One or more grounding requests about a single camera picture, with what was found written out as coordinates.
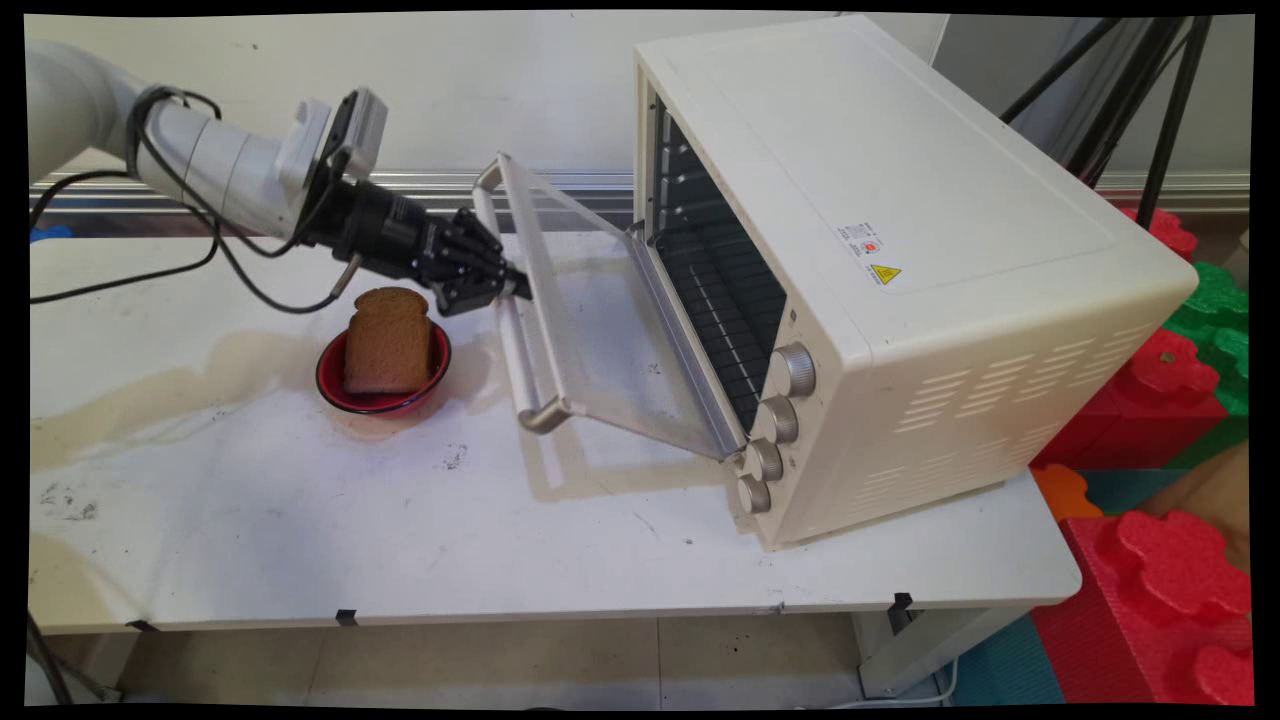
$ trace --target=oven door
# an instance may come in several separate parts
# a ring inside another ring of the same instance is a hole
[[[506,252],[534,295],[495,302],[521,427],[543,434],[580,415],[716,460],[740,450],[649,250],[507,155],[474,191],[494,234],[499,184],[516,231]]]

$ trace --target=robotic arm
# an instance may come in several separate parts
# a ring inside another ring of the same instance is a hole
[[[411,278],[433,291],[442,315],[503,295],[532,299],[529,279],[471,210],[434,217],[367,181],[387,122],[387,106],[367,88],[343,99],[337,113],[303,101],[280,140],[192,110],[188,95],[204,100],[147,87],[74,47],[28,41],[28,181],[95,147],[123,159],[129,176],[215,219],[291,245],[330,247],[351,268]]]

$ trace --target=red foam block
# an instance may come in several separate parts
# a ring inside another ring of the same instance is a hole
[[[1032,611],[1068,702],[1253,703],[1249,578],[1181,511],[1061,523],[1080,592]]]
[[[1137,210],[1121,210],[1130,219],[1138,219]],[[1192,261],[1192,255],[1196,252],[1196,246],[1199,241],[1196,236],[1183,229],[1183,220],[1174,215],[1172,213],[1166,213],[1164,210],[1156,210],[1151,217],[1151,234],[1165,243],[1165,247],[1172,250],[1179,258]]]
[[[1161,328],[1100,395],[1119,414],[1069,462],[1078,470],[1164,468],[1226,418],[1213,395],[1219,375],[1196,357],[1196,343]]]
[[[1075,468],[1075,460],[1111,429],[1120,419],[1120,406],[1111,393],[1098,389],[1062,429],[1048,441],[1044,450],[1032,460],[1033,468],[1066,465]]]

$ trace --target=oven top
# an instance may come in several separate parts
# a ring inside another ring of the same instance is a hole
[[[1091,287],[1185,284],[1158,242],[865,18],[637,56],[788,295],[873,351],[1059,313]]]

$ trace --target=oven side panel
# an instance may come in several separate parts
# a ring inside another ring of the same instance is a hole
[[[919,354],[902,347],[893,363],[842,375],[817,437],[787,468],[795,488],[771,510],[768,539],[810,538],[1016,475],[1176,302],[1151,295],[1028,318]]]

